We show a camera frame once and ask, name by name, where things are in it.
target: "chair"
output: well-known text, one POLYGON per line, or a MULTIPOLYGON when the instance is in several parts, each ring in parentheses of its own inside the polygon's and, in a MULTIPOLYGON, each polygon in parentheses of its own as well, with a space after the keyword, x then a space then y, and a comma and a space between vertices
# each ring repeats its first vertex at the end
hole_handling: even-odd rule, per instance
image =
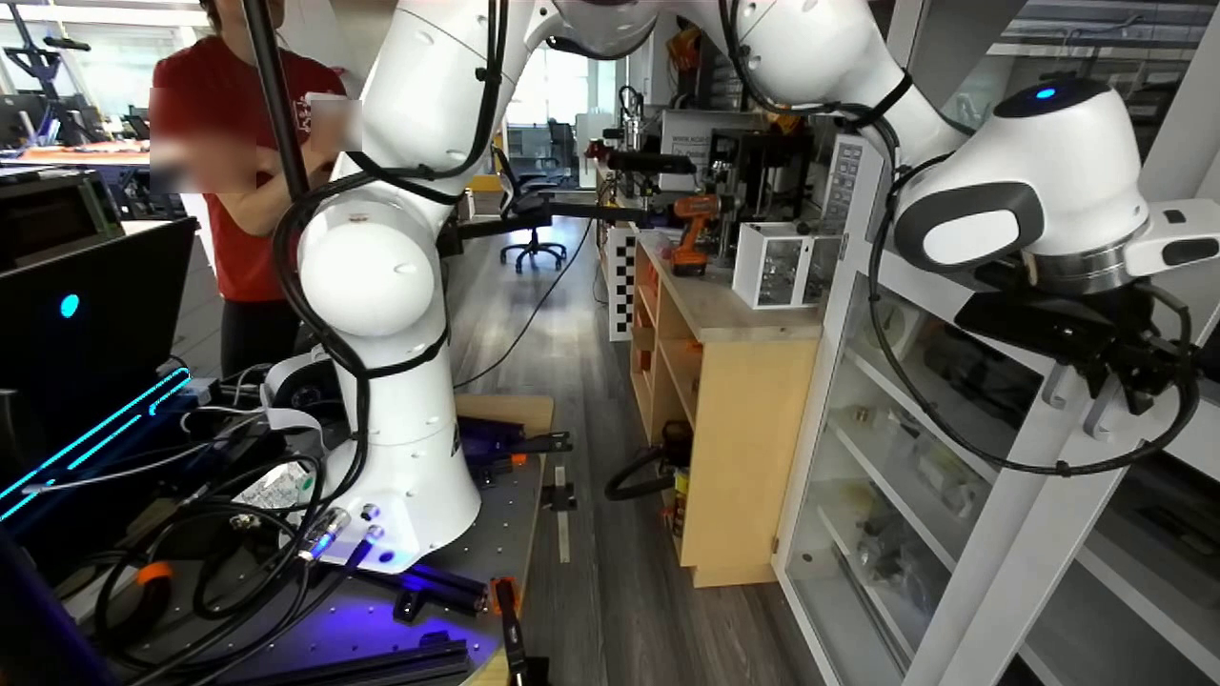
MULTIPOLYGON (((538 212, 538 224, 549 224, 549 208, 546 203, 554 197, 549 184, 546 180, 532 180, 532 184, 520 184, 520 175, 513 171, 502 147, 497 147, 497 158, 502 166, 502 180, 507 180, 507 203, 502 203, 502 219, 532 219, 532 212, 538 212)), ((567 247, 566 242, 549 242, 549 238, 538 238, 538 224, 532 224, 532 238, 526 242, 507 242, 501 247, 501 263, 507 263, 513 251, 520 251, 515 257, 515 269, 521 273, 521 263, 532 257, 532 269, 538 269, 538 254, 554 254, 558 266, 566 266, 567 257, 567 247)))

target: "person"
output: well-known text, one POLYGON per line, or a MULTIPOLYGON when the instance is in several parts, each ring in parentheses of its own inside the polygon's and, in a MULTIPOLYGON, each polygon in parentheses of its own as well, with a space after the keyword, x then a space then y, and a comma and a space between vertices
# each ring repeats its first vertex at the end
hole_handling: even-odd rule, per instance
MULTIPOLYGON (((276 127, 258 89, 243 0, 202 0, 214 34, 157 61, 150 127, 157 141, 185 141, 200 175, 214 269, 225 299, 220 373, 237 377, 298 349, 298 312, 276 273, 276 230, 289 212, 289 184, 276 152, 276 127)), ((324 184, 352 110, 309 110, 309 91, 342 96, 338 72, 282 50, 309 184, 324 184)))
POLYGON ((696 96, 699 96, 701 30, 679 14, 679 30, 675 30, 675 36, 669 43, 669 53, 670 53, 670 66, 675 66, 675 72, 679 72, 679 89, 675 89, 670 110, 683 110, 683 105, 692 105, 696 96))

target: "floor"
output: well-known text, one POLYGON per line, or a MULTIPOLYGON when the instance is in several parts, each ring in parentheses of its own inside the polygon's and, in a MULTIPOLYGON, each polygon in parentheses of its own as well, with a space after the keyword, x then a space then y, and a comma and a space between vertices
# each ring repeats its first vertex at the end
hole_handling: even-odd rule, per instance
MULTIPOLYGON (((448 263, 454 377, 476 377, 465 391, 554 395, 558 428, 577 440, 560 456, 579 499, 572 560, 560 565, 558 524, 546 514, 532 571, 532 650, 549 654, 558 686, 818 686, 820 674, 777 585, 696 590, 657 501, 603 496, 645 438, 624 346, 605 339, 595 238, 585 219, 560 219, 554 236, 579 254, 501 364, 549 288, 554 263, 515 273, 501 266, 502 238, 471 242, 448 263)), ((196 294, 191 321, 202 316, 214 316, 214 304, 205 297, 200 304, 196 294)), ((185 349, 209 368, 214 341, 196 335, 185 349)))

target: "robotic hand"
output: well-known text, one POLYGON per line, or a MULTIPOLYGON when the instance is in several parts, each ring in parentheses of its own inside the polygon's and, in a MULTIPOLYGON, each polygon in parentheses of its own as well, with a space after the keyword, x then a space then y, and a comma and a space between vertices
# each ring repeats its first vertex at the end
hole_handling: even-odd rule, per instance
POLYGON ((867 0, 402 0, 352 123, 336 184, 298 251, 298 307, 333 331, 354 438, 330 456, 322 545, 371 571, 403 571, 460 538, 476 512, 454 420, 439 224, 501 127, 540 43, 623 57, 659 12, 730 50, 748 89, 889 134, 919 171, 898 203, 898 247, 928 269, 1034 254, 1036 288, 1114 288, 1213 257, 1215 208, 1147 208, 1114 91, 1044 89, 1012 99, 966 141, 889 57, 867 0))

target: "shelving unit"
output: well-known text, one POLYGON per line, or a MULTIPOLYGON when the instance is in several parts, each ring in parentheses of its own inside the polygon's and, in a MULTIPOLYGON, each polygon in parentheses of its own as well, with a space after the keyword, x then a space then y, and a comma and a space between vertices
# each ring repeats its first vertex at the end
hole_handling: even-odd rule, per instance
POLYGON ((1083 434, 1088 387, 1040 355, 960 331, 952 312, 969 288, 884 254, 884 339, 966 447, 899 386, 870 322, 872 219, 877 204, 845 216, 773 556, 824 683, 995 683, 1012 663, 1044 686, 1220 683, 1220 565, 1206 571, 1135 524, 1121 496, 1111 501, 1117 475, 1040 481, 984 456, 1121 453, 1083 434), (945 339, 976 349, 984 377, 952 377, 960 368, 933 363, 945 339), (863 571, 863 522, 872 514, 858 491, 889 508, 909 545, 943 566, 932 616, 912 614, 904 585, 863 571))
POLYGON ((657 447, 692 421, 687 508, 675 529, 699 585, 772 583, 782 499, 798 453, 820 312, 751 312, 730 273, 675 277, 662 247, 679 231, 636 231, 628 377, 657 447))

